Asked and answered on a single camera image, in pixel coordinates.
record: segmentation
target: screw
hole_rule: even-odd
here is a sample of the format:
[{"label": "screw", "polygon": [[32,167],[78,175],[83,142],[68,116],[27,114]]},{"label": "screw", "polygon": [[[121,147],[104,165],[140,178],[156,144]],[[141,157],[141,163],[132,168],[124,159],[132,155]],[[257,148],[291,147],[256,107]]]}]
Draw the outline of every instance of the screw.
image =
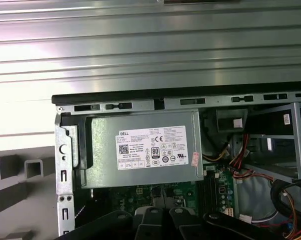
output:
[{"label": "screw", "polygon": [[181,208],[175,209],[175,213],[177,213],[177,214],[181,214],[182,212],[183,212],[183,209],[181,209]]},{"label": "screw", "polygon": [[219,216],[217,216],[216,214],[210,214],[209,217],[211,219],[218,219],[219,218]]}]

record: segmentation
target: power supply label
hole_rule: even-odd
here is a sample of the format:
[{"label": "power supply label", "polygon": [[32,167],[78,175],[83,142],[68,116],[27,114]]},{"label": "power supply label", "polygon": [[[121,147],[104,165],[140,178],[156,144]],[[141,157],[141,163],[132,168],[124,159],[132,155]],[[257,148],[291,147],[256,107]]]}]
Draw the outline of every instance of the power supply label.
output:
[{"label": "power supply label", "polygon": [[118,170],[189,163],[185,126],[123,130],[115,138]]}]

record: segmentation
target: black cable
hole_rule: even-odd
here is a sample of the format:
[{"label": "black cable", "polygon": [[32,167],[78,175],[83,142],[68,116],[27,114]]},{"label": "black cable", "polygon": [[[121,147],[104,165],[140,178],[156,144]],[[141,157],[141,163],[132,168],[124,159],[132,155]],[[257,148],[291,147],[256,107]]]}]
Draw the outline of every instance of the black cable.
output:
[{"label": "black cable", "polygon": [[[297,180],[294,183],[285,182],[282,180],[276,180],[273,182],[270,189],[270,199],[275,207],[275,209],[285,217],[290,217],[292,215],[292,210],[289,205],[281,201],[280,194],[283,190],[288,189],[290,187],[300,187],[301,188],[301,180]],[[301,220],[301,212],[296,210],[296,214],[298,220]]]}]

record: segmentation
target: motherboard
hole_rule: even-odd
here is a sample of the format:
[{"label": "motherboard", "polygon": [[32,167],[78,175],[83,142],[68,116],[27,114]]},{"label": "motherboard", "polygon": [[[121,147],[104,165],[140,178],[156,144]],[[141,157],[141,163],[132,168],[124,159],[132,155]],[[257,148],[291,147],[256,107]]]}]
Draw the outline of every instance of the motherboard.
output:
[{"label": "motherboard", "polygon": [[187,207],[198,213],[195,182],[114,187],[110,197],[113,211],[134,214],[137,208],[156,205],[165,209]]},{"label": "motherboard", "polygon": [[109,192],[112,210],[132,215],[137,208],[154,205],[165,209],[187,207],[200,216],[216,211],[234,215],[232,174],[218,164],[204,166],[203,181],[113,187]]}]

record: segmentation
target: red sticker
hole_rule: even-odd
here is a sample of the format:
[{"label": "red sticker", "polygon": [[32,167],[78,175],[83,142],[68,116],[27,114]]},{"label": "red sticker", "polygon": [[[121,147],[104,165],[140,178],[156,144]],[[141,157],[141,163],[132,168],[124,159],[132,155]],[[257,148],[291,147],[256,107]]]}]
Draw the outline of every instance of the red sticker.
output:
[{"label": "red sticker", "polygon": [[199,165],[199,159],[200,159],[200,153],[194,151],[192,153],[191,165],[193,167],[197,167]]}]

